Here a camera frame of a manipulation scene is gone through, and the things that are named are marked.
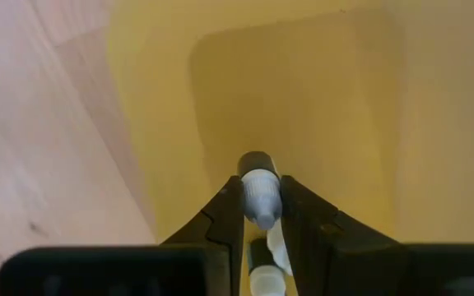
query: yellow container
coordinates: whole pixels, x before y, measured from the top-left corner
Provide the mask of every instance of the yellow container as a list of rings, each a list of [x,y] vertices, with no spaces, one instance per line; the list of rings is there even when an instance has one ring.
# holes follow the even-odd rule
[[[123,0],[109,58],[159,240],[249,150],[388,235],[474,240],[474,1]]]

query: light wood surface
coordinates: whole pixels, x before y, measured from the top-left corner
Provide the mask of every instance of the light wood surface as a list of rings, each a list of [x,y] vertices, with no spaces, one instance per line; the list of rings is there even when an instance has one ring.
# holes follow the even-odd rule
[[[39,245],[154,242],[105,60],[109,5],[0,0],[0,264]]]

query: yellow bin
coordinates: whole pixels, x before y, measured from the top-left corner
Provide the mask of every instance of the yellow bin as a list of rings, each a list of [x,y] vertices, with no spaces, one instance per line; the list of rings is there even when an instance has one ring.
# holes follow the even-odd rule
[[[159,240],[249,150],[395,238],[474,240],[474,0],[123,0],[109,58]]]

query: wooden floor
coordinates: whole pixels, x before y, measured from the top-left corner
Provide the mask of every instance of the wooden floor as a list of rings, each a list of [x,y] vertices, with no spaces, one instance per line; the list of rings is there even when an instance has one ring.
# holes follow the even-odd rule
[[[111,2],[0,0],[0,264],[154,242],[105,58]]]

